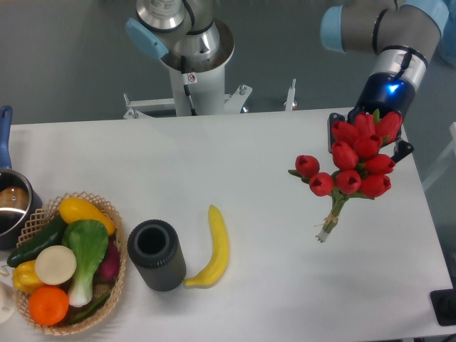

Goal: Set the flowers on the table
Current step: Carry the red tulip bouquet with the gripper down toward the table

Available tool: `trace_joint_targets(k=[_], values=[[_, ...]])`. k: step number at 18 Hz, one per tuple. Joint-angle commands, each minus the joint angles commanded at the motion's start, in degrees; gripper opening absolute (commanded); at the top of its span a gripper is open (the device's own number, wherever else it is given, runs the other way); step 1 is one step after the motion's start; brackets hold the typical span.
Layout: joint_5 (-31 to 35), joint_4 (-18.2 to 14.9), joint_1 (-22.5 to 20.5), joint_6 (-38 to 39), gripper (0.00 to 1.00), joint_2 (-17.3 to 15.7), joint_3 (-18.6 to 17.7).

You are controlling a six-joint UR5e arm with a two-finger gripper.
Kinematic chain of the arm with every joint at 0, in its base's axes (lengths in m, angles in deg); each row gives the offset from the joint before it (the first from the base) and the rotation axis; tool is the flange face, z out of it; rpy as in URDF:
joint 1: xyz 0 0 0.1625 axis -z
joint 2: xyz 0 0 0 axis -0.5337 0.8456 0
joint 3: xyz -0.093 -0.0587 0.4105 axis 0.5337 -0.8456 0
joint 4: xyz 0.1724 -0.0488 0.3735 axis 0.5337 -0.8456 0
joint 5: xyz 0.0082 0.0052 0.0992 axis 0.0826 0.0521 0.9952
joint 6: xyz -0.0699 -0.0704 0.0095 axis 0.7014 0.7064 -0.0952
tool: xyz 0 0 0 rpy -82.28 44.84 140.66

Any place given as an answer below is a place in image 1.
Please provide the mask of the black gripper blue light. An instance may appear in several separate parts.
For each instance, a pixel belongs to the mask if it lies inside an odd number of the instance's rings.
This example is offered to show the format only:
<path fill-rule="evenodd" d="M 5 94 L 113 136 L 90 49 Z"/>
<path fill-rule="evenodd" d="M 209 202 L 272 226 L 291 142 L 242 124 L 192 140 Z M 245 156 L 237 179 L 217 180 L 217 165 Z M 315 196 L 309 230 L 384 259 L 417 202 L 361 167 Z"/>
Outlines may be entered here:
<path fill-rule="evenodd" d="M 403 79 L 396 80 L 388 73 L 375 73 L 366 81 L 357 103 L 348 114 L 348 122 L 354 123 L 356 116 L 361 112 L 373 114 L 375 110 L 379 110 L 380 118 L 389 112 L 396 112 L 404 118 L 415 94 L 415 88 L 409 82 Z M 329 153 L 332 153 L 332 144 L 336 141 L 332 131 L 333 124 L 344 121 L 345 116 L 339 113 L 331 113 L 328 117 Z M 414 146 L 407 141 L 397 140 L 393 151 L 391 160 L 397 164 L 413 153 Z"/>

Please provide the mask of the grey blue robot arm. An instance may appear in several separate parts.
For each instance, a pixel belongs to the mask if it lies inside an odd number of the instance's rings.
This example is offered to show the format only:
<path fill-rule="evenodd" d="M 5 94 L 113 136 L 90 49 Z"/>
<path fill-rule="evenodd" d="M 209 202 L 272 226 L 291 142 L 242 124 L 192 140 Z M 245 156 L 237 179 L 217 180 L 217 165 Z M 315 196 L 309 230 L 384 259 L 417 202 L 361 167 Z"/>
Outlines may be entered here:
<path fill-rule="evenodd" d="M 252 89 L 224 92 L 224 68 L 234 52 L 232 32 L 212 1 L 138 1 L 125 25 L 129 39 L 169 71 L 178 116 L 240 113 Z M 328 127 L 353 123 L 362 112 L 384 121 L 404 116 L 443 37 L 449 17 L 442 1 L 355 1 L 324 14 L 320 37 L 332 51 L 365 51 L 378 60 L 354 108 L 333 113 Z"/>

